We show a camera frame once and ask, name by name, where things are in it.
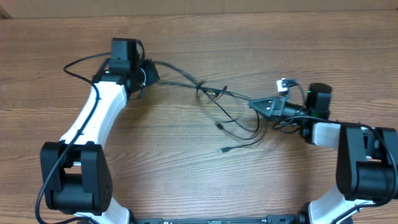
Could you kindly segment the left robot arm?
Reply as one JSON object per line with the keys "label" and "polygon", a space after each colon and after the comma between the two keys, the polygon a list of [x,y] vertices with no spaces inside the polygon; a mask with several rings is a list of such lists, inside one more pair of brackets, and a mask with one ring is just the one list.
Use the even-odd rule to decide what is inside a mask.
{"label": "left robot arm", "polygon": [[130,209],[113,197],[113,180],[104,147],[131,95],[159,81],[154,63],[147,59],[138,39],[113,38],[111,51],[93,78],[90,95],[71,128],[40,150],[43,184],[35,203],[39,223],[40,203],[71,217],[66,223],[134,223]]}

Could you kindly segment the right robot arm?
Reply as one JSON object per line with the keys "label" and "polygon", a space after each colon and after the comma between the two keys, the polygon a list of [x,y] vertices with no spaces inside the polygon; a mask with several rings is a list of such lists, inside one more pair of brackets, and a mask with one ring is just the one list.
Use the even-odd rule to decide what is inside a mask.
{"label": "right robot arm", "polygon": [[274,129],[295,126],[307,143],[336,150],[336,185],[298,215],[269,215],[266,222],[352,223],[356,212],[397,199],[397,131],[330,120],[332,88],[324,83],[310,84],[302,105],[290,103],[296,85],[279,80],[279,95],[250,100],[249,107]]}

